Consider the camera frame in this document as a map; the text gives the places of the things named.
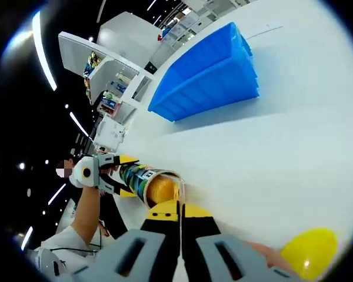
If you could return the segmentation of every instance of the white tabletop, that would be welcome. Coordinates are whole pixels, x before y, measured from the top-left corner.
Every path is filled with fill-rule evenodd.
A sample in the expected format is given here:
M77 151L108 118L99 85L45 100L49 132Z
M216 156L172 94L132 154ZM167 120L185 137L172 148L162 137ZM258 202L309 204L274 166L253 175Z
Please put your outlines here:
M258 99L176 123L148 112L168 67L199 40L234 21L251 39ZM313 0L259 0L220 18L160 67L118 151L178 172L187 201L221 231L281 248L302 231L353 235L353 40ZM130 228L146 209L118 199Z

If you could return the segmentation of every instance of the person's arm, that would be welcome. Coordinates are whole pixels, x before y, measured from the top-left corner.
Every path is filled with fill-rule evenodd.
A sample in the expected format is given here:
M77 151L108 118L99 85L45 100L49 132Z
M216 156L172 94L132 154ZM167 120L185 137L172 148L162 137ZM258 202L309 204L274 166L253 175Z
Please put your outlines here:
M99 189L84 186L77 204L75 220L71 224L87 246L98 227L99 198Z

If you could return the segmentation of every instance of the black ceiling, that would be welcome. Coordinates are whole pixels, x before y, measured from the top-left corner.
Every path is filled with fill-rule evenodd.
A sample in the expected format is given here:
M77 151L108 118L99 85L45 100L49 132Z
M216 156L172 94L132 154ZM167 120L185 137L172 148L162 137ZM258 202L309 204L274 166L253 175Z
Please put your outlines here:
M50 206L47 204L65 183L55 173L56 163L74 147L79 133L69 111L74 112L87 132L93 127L92 108L82 78L63 68L58 34L65 31L96 38L100 24L123 11L154 23L153 17L162 15L162 20L179 0L157 0L149 11L146 9L152 0L107 0L101 23L96 23L101 1L57 1L48 6L37 1L19 2L0 3L0 50L16 29L29 24L35 11L42 7L42 41L58 86L56 91L49 86L32 40L14 53L15 59L10 63L0 62L0 215L14 232L24 233L33 226L30 247L35 247L55 233L60 209L69 199L68 191L63 190ZM18 169L22 162L25 170Z

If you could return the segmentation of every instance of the stacked blue crates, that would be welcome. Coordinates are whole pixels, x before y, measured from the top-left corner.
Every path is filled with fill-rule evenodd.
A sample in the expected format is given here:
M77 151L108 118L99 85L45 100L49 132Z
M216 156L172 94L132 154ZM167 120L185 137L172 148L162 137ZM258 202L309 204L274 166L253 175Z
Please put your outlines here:
M251 57L237 26L225 25L170 66L148 110L173 122L259 96Z

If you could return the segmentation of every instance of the cylindrical container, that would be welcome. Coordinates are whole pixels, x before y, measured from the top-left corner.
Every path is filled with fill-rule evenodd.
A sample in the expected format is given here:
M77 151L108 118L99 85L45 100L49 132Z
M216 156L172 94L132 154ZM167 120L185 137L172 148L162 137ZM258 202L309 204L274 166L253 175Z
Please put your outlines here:
M158 203L178 199L183 191L180 176L164 169L154 169L144 164L121 166L120 178L143 201L147 208Z

